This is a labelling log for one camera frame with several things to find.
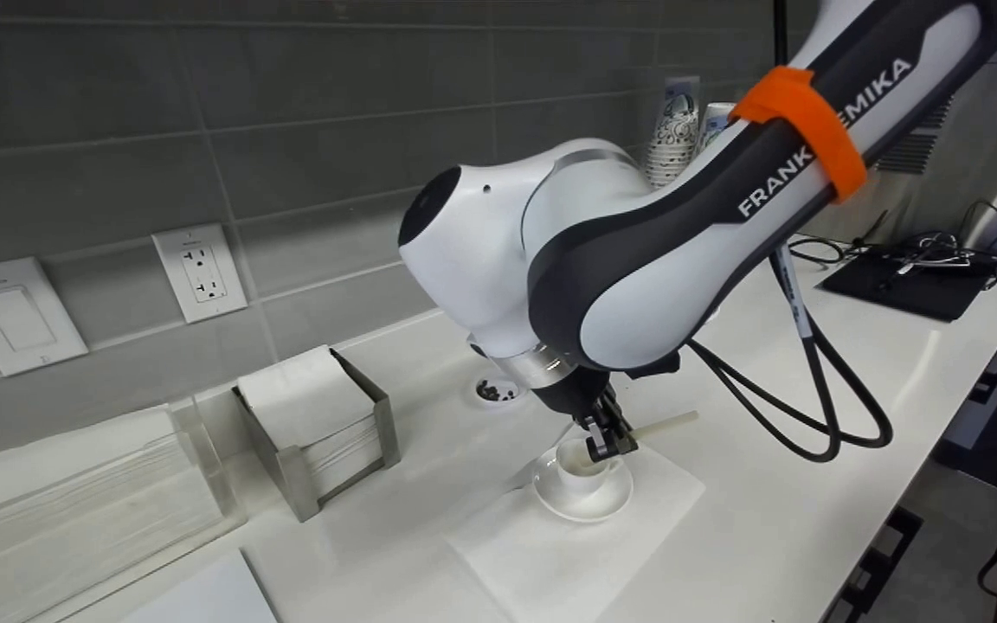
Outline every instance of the white cup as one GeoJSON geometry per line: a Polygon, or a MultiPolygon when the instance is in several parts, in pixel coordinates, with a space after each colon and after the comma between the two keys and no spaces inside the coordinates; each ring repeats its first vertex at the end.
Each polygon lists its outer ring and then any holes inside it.
{"type": "Polygon", "coordinates": [[[634,495],[634,473],[623,456],[594,464],[584,438],[562,438],[536,459],[536,503],[569,521],[601,521],[634,495]]]}

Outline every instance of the power outlet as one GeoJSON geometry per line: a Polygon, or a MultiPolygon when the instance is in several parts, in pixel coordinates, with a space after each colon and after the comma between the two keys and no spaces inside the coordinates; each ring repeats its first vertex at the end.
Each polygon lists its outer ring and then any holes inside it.
{"type": "Polygon", "coordinates": [[[248,304],[220,225],[175,227],[151,236],[151,241],[188,322],[248,304]]]}

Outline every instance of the white surface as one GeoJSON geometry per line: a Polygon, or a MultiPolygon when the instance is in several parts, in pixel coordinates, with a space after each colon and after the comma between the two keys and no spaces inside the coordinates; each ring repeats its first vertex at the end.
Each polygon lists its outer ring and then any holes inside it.
{"type": "Polygon", "coordinates": [[[277,623],[238,551],[184,577],[124,623],[277,623]]]}
{"type": "Polygon", "coordinates": [[[270,473],[252,452],[242,452],[220,467],[220,476],[233,481],[235,497],[225,510],[225,521],[214,529],[181,540],[142,563],[124,569],[122,573],[80,591],[57,608],[36,616],[36,623],[110,623],[124,618],[144,601],[165,595],[184,577],[195,577],[200,569],[219,561],[230,551],[242,551],[246,540],[282,534],[295,527],[295,512],[274,487],[270,473]]]}
{"type": "Polygon", "coordinates": [[[328,346],[238,378],[238,390],[277,451],[321,442],[374,412],[328,346]]]}
{"type": "Polygon", "coordinates": [[[211,487],[175,437],[8,497],[0,618],[36,618],[219,519],[211,487]]]}
{"type": "Polygon", "coordinates": [[[703,495],[703,486],[657,452],[631,456],[634,503],[609,521],[576,527],[525,487],[497,495],[454,534],[454,551],[514,618],[590,623],[634,581],[703,495]]]}
{"type": "Polygon", "coordinates": [[[188,322],[246,308],[220,225],[158,232],[151,246],[188,322]]]}
{"type": "Polygon", "coordinates": [[[37,258],[0,262],[0,374],[87,353],[37,258]]]}
{"type": "MultiPolygon", "coordinates": [[[[705,490],[594,618],[819,618],[997,349],[997,288],[979,294],[953,325],[814,288],[808,288],[808,302],[830,342],[891,409],[892,446],[845,451],[826,467],[802,464],[776,446],[694,355],[672,378],[619,382],[619,400],[641,442],[703,481],[705,490]]],[[[814,409],[799,342],[769,270],[751,273],[728,296],[703,329],[703,342],[789,400],[814,409]]],[[[472,570],[451,540],[503,495],[525,487],[525,464],[556,438],[564,417],[536,400],[521,412],[477,409],[467,384],[488,363],[465,355],[459,329],[439,316],[357,339],[344,353],[360,361],[360,371],[374,366],[374,378],[387,382],[391,400],[410,394],[405,406],[413,409],[399,412],[405,456],[302,527],[233,537],[274,614],[289,623],[514,623],[508,601],[472,570]]],[[[868,423],[852,409],[852,390],[833,386],[833,398],[848,426],[868,434],[868,423]]],[[[584,569],[582,558],[562,563],[570,573],[584,569]]]]}
{"type": "Polygon", "coordinates": [[[173,437],[165,409],[133,412],[100,426],[0,451],[0,504],[52,487],[74,473],[96,469],[119,456],[142,452],[173,437]]]}

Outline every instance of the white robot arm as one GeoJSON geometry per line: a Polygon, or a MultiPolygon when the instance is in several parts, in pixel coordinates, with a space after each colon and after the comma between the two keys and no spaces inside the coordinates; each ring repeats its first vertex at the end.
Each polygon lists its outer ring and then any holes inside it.
{"type": "MultiPolygon", "coordinates": [[[[997,0],[823,0],[794,69],[875,161],[997,47],[997,0]]],[[[657,371],[722,294],[833,197],[789,122],[733,122],[652,189],[599,138],[504,165],[451,165],[399,246],[426,294],[552,409],[593,456],[634,451],[609,374],[657,371]]]]}

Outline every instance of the white table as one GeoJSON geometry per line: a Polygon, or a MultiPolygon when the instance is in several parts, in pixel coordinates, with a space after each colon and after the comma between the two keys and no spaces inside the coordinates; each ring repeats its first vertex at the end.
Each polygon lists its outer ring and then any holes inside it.
{"type": "MultiPolygon", "coordinates": [[[[643,446],[705,486],[643,569],[601,608],[605,623],[811,623],[819,618],[875,529],[943,438],[997,349],[997,288],[953,325],[924,322],[808,288],[814,317],[892,414],[885,451],[848,446],[833,464],[781,451],[722,384],[687,355],[683,374],[619,384],[643,446]]],[[[751,273],[699,336],[743,374],[814,412],[794,322],[769,268],[751,273]]],[[[362,342],[352,361],[413,394],[401,464],[331,497],[304,527],[238,537],[282,618],[465,618],[508,623],[514,604],[451,547],[564,426],[529,406],[485,412],[467,384],[485,371],[442,317],[362,342]],[[433,386],[410,386],[401,349],[447,355],[433,386]]],[[[868,434],[856,398],[833,390],[852,430],[868,434]]]]}

